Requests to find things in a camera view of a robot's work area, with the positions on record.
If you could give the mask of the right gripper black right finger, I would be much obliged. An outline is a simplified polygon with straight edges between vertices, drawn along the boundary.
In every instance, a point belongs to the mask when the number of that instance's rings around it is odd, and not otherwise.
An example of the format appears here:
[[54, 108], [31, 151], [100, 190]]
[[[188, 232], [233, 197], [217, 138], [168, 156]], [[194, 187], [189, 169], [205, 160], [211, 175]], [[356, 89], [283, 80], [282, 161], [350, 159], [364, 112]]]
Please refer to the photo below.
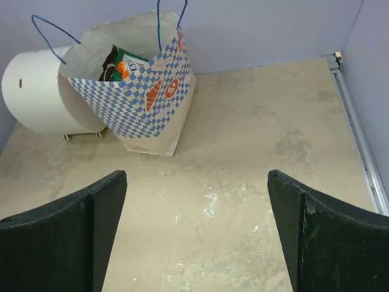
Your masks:
[[267, 177], [293, 291], [388, 291], [388, 217], [279, 170]]

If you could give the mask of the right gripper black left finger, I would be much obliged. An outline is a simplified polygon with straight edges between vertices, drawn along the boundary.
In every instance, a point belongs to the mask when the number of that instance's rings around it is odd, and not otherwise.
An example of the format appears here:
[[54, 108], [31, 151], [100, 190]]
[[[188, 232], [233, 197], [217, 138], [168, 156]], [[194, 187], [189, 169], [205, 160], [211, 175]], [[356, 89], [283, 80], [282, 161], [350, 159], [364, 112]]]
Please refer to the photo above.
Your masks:
[[1, 291], [101, 291], [125, 202], [117, 170], [1, 220]]

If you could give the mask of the blue checkered paper bag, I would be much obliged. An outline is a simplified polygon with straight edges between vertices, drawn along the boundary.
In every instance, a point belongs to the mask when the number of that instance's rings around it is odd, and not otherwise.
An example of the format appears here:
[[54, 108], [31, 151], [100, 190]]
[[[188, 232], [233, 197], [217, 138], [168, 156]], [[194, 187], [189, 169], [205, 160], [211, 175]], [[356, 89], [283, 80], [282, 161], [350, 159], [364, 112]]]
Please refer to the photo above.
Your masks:
[[[196, 78], [182, 16], [155, 10], [88, 30], [58, 57], [59, 74], [129, 151], [173, 156]], [[112, 48], [146, 60], [119, 81], [102, 81]]]

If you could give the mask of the brown kettle chips bag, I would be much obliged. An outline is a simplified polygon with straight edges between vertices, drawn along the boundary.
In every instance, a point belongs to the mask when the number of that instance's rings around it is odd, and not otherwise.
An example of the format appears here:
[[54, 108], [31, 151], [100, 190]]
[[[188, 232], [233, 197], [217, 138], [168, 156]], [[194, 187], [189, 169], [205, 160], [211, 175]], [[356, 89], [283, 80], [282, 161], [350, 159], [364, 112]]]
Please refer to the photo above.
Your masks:
[[106, 57], [102, 64], [103, 71], [99, 77], [99, 81], [108, 82], [111, 81], [112, 75], [115, 71], [115, 62], [117, 58], [117, 46], [113, 45], [110, 53]]

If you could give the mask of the green snack bag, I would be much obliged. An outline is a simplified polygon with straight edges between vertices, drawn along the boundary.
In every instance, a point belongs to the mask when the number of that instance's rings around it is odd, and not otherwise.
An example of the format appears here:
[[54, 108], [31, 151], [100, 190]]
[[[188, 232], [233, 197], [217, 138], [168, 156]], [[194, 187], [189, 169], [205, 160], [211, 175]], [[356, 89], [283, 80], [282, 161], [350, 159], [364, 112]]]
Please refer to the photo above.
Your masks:
[[126, 79], [147, 63], [148, 60], [146, 58], [118, 48], [114, 62], [114, 71], [110, 81], [119, 82]]

